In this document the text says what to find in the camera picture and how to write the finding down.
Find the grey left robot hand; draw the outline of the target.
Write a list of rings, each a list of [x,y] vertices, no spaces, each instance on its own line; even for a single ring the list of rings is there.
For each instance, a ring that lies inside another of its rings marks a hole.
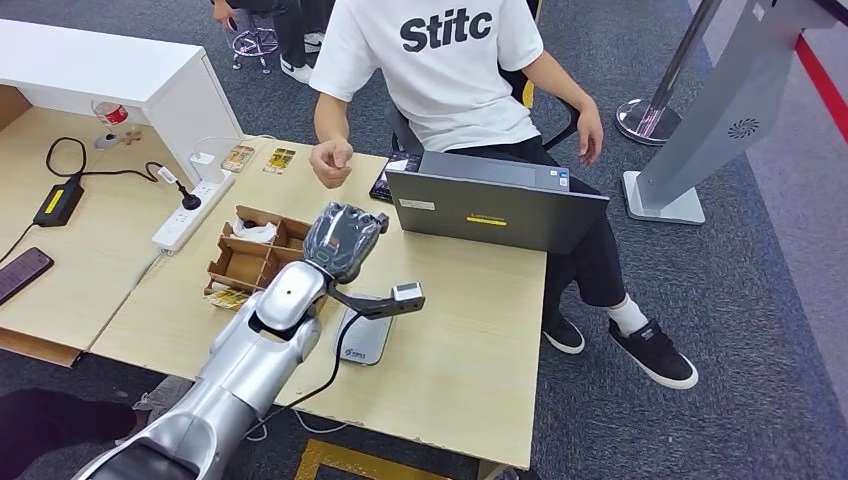
[[[351,283],[388,228],[384,213],[374,215],[351,204],[330,202],[306,235],[304,260],[336,283]]]

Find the person's left hand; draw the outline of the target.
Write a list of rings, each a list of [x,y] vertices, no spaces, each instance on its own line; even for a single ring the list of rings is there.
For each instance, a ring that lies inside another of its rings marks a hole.
[[[592,99],[579,108],[577,134],[579,161],[586,165],[594,164],[602,150],[604,131],[599,110]]]

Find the person's right hand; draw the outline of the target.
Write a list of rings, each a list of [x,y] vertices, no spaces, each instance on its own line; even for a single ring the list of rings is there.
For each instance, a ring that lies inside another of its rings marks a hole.
[[[343,138],[327,140],[313,147],[310,165],[318,180],[328,189],[343,185],[352,171],[353,149]]]

